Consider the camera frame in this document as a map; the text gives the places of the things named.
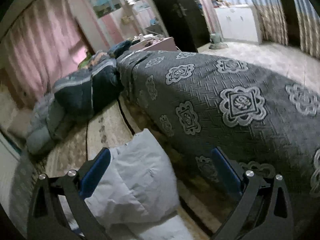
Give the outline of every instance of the crumpled white fabric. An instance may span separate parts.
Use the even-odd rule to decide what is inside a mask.
[[[176,177],[169,157],[148,129],[110,151],[109,167],[85,199],[101,225],[109,229],[112,224],[158,222],[176,210]],[[70,209],[60,200],[71,219]]]

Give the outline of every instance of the gray blanket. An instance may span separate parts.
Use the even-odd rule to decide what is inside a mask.
[[[218,182],[219,146],[244,169],[284,176],[296,235],[319,208],[320,97],[263,67],[189,52],[125,52],[124,94],[138,103],[188,161]]]

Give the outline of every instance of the curtain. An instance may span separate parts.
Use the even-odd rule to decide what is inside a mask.
[[[12,83],[33,107],[59,78],[77,70],[85,44],[67,0],[35,0],[2,40]]]

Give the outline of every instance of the white floor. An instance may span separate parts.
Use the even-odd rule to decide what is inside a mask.
[[[206,44],[198,49],[199,53],[243,60],[261,65],[291,78],[310,90],[320,94],[320,61],[302,52],[299,48],[266,42],[260,46],[226,42],[226,49],[209,49]]]

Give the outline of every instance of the striped curtain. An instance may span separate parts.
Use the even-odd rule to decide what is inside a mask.
[[[294,0],[299,29],[300,48],[303,52],[320,58],[320,18],[309,0]]]
[[[288,45],[288,31],[280,0],[227,0],[233,5],[249,4],[257,8],[262,37],[266,41]]]

